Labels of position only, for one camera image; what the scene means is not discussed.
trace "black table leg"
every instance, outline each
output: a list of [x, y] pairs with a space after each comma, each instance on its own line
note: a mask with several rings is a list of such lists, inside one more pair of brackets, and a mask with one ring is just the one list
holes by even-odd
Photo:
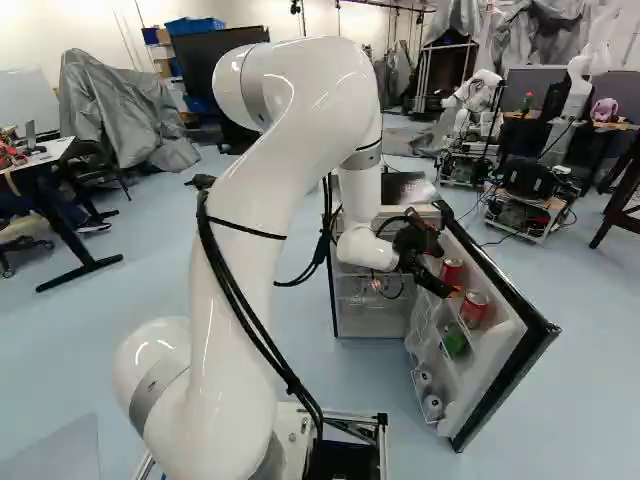
[[75, 193], [76, 198], [80, 199], [80, 203], [82, 203], [82, 206], [85, 208], [87, 213], [91, 215], [91, 218], [99, 222], [102, 222], [105, 218], [114, 217], [120, 214], [119, 210], [109, 210], [107, 212], [102, 212], [102, 213], [98, 212], [95, 205], [89, 198], [87, 189], [85, 188], [84, 185], [82, 185], [82, 183], [80, 183], [77, 180], [76, 176], [69, 169], [69, 167], [63, 162], [61, 162], [58, 164], [58, 168], [60, 169], [60, 173], [62, 174], [64, 179], [69, 183], [69, 185], [71, 185], [71, 188], [73, 189], [73, 193]]
[[112, 257], [95, 260], [91, 256], [89, 251], [85, 248], [75, 232], [60, 216], [60, 213], [52, 205], [49, 204], [46, 196], [43, 195], [42, 190], [40, 189], [40, 182], [42, 181], [40, 176], [34, 175], [34, 177], [33, 189], [31, 191], [33, 202], [38, 207], [40, 212], [44, 215], [44, 217], [49, 221], [51, 229], [55, 233], [57, 233], [60, 238], [62, 238], [64, 243], [69, 246], [73, 254], [82, 262], [81, 267], [67, 272], [57, 278], [54, 278], [53, 280], [45, 282], [42, 285], [39, 285], [38, 287], [36, 287], [36, 292], [44, 292], [45, 290], [57, 287], [58, 285], [74, 280], [78, 277], [86, 275], [87, 273], [95, 272], [96, 270], [100, 270], [101, 268], [104, 268], [108, 265], [112, 265], [114, 263], [122, 261], [122, 255], [114, 255]]
[[609, 233], [611, 227], [617, 226], [634, 233], [640, 233], [640, 220], [630, 217], [631, 213], [638, 211], [638, 207], [624, 210], [636, 189], [640, 186], [640, 160], [632, 158], [627, 171], [620, 181], [620, 185], [611, 196], [602, 225], [596, 236], [591, 240], [589, 248], [598, 248], [602, 239]]
[[591, 170], [589, 170], [589, 175], [587, 176], [587, 179], [584, 181], [584, 184], [582, 185], [582, 190], [580, 190], [581, 197], [584, 197], [593, 186], [594, 180], [596, 179], [596, 175], [598, 174], [598, 170], [600, 170], [600, 167], [602, 166], [602, 162], [604, 162], [604, 157], [607, 154], [607, 151], [609, 150], [609, 147], [611, 146], [613, 139], [615, 138], [615, 135], [614, 135], [615, 133], [616, 133], [615, 130], [604, 133], [605, 139], [602, 144], [602, 147], [598, 152], [598, 156], [596, 157], [596, 160], [593, 162], [593, 165], [591, 166]]

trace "red soda can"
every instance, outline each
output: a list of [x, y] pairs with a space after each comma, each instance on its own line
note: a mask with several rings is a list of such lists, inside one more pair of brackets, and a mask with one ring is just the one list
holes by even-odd
[[447, 285], [460, 285], [464, 263], [459, 258], [445, 258], [440, 269], [440, 280]]
[[460, 307], [460, 318], [469, 330], [478, 328], [489, 308], [489, 299], [478, 290], [467, 290], [462, 307]]

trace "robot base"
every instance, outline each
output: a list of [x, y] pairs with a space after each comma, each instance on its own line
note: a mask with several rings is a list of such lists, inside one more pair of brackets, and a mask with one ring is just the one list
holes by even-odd
[[[311, 457], [316, 440], [311, 417], [299, 403], [281, 402], [274, 427], [276, 446], [269, 448], [272, 458], [268, 454], [258, 472], [248, 480], [387, 480], [387, 415], [363, 416], [329, 410], [323, 413], [326, 426], [357, 441], [322, 440]], [[155, 464], [147, 452], [133, 479], [150, 480]]]

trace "sneaker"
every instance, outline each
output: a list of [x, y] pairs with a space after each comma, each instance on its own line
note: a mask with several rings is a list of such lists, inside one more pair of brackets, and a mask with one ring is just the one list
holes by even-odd
[[99, 220], [89, 219], [76, 228], [76, 232], [78, 233], [95, 233], [95, 232], [104, 232], [111, 228], [111, 224], [108, 222], [101, 222]]

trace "person's leg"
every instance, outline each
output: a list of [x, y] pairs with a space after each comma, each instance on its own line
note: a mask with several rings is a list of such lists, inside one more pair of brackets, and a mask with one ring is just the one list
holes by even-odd
[[33, 204], [28, 198], [19, 197], [10, 190], [0, 190], [0, 217], [25, 216], [32, 209]]
[[[33, 188], [32, 181], [25, 180], [24, 178], [17, 177], [14, 178], [22, 197], [25, 198], [26, 201], [31, 204], [30, 200], [28, 200], [31, 192], [31, 188]], [[80, 208], [78, 205], [73, 202], [67, 200], [62, 192], [60, 192], [57, 188], [52, 187], [49, 182], [42, 181], [39, 183], [40, 192], [47, 198], [49, 203], [59, 212], [60, 216], [64, 218], [65, 222], [69, 225], [70, 228], [76, 230], [81, 233], [89, 233], [101, 230], [107, 230], [111, 227], [111, 224], [99, 221], [91, 220], [89, 214]]]

